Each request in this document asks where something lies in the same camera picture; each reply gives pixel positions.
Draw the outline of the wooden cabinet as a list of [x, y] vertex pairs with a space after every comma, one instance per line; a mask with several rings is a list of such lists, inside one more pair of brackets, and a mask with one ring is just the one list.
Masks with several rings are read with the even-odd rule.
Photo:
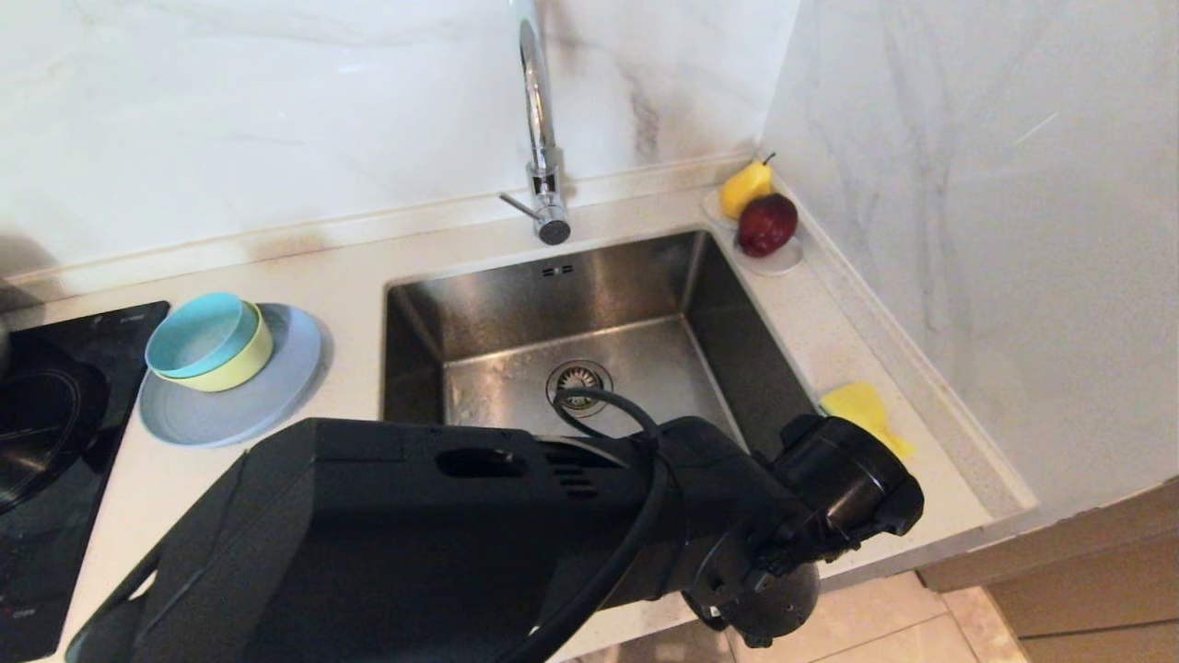
[[917, 573], [984, 591], [1032, 663], [1179, 663], [1179, 478]]

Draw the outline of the yellow pear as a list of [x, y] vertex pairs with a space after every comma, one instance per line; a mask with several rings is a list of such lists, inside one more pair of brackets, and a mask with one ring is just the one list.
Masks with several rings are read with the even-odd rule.
[[736, 172], [718, 190], [720, 214], [725, 218], [740, 219], [742, 210], [752, 201], [773, 192], [773, 172], [770, 162], [777, 155], [755, 157], [745, 168]]

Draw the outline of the metal sink drain strainer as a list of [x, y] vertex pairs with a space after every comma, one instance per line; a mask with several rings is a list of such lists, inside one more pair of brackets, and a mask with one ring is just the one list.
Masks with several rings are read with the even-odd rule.
[[[613, 390], [613, 378], [605, 366], [585, 360], [585, 357], [577, 357], [577, 360], [556, 366], [544, 386], [549, 403], [554, 401], [559, 390], [569, 390], [569, 388]], [[564, 403], [564, 411], [578, 419], [594, 416], [605, 407], [605, 402], [590, 396], [573, 396]]]

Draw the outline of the stainless steel sink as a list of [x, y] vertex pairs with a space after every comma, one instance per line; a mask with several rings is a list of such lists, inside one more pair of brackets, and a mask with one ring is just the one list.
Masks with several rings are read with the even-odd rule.
[[380, 416], [573, 436], [546, 382], [577, 357], [657, 424], [699, 416], [763, 457], [816, 413], [718, 239], [692, 231], [391, 285]]

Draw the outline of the black induction cooktop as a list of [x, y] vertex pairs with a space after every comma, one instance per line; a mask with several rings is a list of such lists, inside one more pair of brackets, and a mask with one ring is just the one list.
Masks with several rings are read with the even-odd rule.
[[169, 303], [157, 301], [11, 335], [0, 380], [17, 340], [38, 337], [100, 369], [110, 398], [100, 428], [70, 470], [0, 516], [0, 663], [41, 659], [62, 641], [88, 537], [147, 372], [145, 348], [167, 313]]

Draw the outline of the pale yellow bowl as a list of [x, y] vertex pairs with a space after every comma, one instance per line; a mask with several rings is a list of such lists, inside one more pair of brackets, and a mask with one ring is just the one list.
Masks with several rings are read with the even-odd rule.
[[[198, 390], [198, 393], [220, 393], [220, 390], [231, 390], [231, 388], [239, 387], [252, 378], [256, 378], [265, 365], [268, 365], [271, 355], [274, 355], [274, 333], [270, 332], [270, 326], [264, 319], [261, 307], [248, 301], [248, 298], [246, 302], [252, 303], [257, 311], [261, 313], [261, 327], [258, 327], [256, 334], [253, 334], [253, 339], [246, 344], [244, 352], [241, 352], [236, 357], [231, 357], [228, 365], [198, 375], [198, 378], [163, 378], [163, 380], [189, 388], [189, 390]], [[152, 370], [151, 373], [156, 378], [162, 378], [162, 375]]]

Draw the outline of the blue-grey plate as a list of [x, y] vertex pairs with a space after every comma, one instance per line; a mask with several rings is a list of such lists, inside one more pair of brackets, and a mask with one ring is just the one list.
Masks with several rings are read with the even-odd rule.
[[307, 403], [330, 357], [320, 320], [278, 303], [262, 303], [261, 313], [274, 333], [274, 355], [245, 383], [200, 393], [153, 373], [144, 378], [138, 411], [152, 436], [178, 448], [222, 448], [261, 436]]

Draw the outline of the light blue bowl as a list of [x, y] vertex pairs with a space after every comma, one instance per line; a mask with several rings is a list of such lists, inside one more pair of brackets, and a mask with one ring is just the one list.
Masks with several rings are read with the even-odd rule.
[[152, 332], [149, 368], [162, 378], [198, 378], [244, 352], [261, 327], [261, 313], [245, 298], [211, 291], [190, 298]]

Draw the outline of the chrome faucet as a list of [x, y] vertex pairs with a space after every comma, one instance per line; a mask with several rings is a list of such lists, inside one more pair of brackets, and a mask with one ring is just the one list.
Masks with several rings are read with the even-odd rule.
[[525, 104], [531, 136], [531, 163], [526, 173], [531, 178], [531, 204], [523, 204], [511, 193], [498, 193], [498, 201], [514, 206], [533, 221], [538, 239], [547, 245], [560, 245], [571, 236], [564, 196], [564, 152], [556, 146], [552, 114], [549, 78], [544, 29], [536, 0], [507, 0], [518, 34], [519, 63], [525, 80]]

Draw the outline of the yellow sponge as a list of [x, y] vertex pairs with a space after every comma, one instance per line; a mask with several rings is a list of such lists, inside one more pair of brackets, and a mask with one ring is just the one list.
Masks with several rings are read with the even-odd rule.
[[914, 446], [893, 431], [893, 419], [887, 403], [867, 381], [842, 385], [821, 396], [821, 411], [828, 416], [842, 418], [871, 433], [900, 459], [914, 457]]

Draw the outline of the dark red apple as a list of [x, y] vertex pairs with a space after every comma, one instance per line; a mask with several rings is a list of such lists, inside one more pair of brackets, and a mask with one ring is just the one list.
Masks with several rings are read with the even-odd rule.
[[784, 193], [766, 193], [742, 210], [737, 244], [742, 252], [762, 260], [792, 239], [799, 227], [799, 209]]

